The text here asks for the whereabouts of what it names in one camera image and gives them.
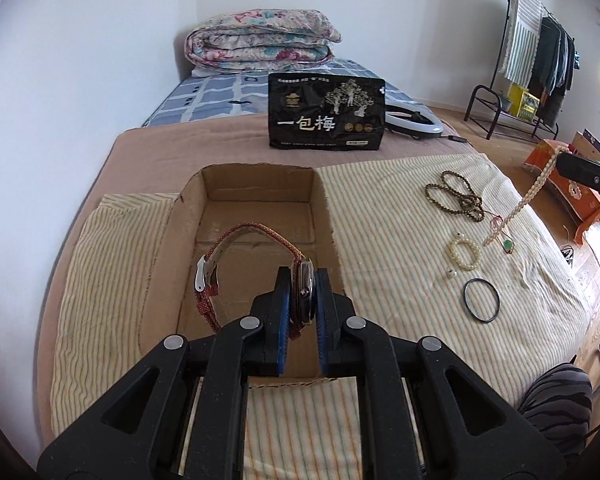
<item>person's leg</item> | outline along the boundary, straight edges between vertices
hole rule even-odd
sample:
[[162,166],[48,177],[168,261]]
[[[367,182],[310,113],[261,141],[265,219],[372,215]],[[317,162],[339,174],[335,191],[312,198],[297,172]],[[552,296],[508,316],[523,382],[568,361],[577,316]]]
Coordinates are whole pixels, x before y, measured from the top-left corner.
[[561,364],[543,374],[518,411],[560,450],[567,464],[584,450],[593,389],[584,370]]

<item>floral quilt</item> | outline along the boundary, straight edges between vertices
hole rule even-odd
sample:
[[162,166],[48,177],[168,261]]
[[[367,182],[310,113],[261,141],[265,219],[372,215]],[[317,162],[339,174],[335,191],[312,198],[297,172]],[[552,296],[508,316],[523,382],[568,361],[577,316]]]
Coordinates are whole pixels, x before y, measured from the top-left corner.
[[299,69],[333,59],[330,45],[341,40],[319,10],[254,9],[199,23],[184,51],[196,66],[218,72]]

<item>silver bolt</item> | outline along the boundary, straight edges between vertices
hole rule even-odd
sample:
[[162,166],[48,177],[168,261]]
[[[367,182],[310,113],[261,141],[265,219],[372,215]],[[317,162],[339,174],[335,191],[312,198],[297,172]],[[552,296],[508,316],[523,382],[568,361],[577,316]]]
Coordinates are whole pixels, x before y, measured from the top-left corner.
[[179,335],[170,335],[164,339],[164,347],[167,350],[177,350],[184,345],[184,339]]
[[366,319],[360,316],[351,316],[347,318],[347,326],[358,330],[366,326]]
[[255,316],[246,316],[240,320],[240,326],[245,330],[253,330],[260,325],[260,320]]
[[438,339],[437,337],[433,337],[432,335],[426,336],[426,338],[424,338],[422,340],[422,347],[425,350],[429,350],[430,352],[437,352],[438,350],[440,350],[442,348],[442,343],[440,342],[440,339]]

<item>watch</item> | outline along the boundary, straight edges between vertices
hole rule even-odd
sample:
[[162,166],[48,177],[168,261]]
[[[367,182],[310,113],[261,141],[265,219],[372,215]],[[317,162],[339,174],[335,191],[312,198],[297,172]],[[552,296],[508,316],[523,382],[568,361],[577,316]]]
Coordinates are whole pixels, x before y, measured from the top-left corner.
[[248,233],[265,234],[286,247],[293,255],[289,336],[295,339],[300,335],[302,327],[310,324],[315,315],[314,264],[295,245],[263,224],[245,223],[232,227],[224,232],[199,259],[194,283],[198,311],[205,317],[214,332],[221,329],[216,316],[216,307],[221,304],[218,290],[218,262],[232,242]]

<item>black snack package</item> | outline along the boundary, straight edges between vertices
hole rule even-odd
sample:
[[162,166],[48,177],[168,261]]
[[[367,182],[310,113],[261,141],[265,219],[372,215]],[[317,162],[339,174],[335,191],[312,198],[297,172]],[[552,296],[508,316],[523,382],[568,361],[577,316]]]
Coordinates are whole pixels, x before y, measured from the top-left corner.
[[383,133],[383,79],[309,72],[269,75],[270,146],[377,150]]

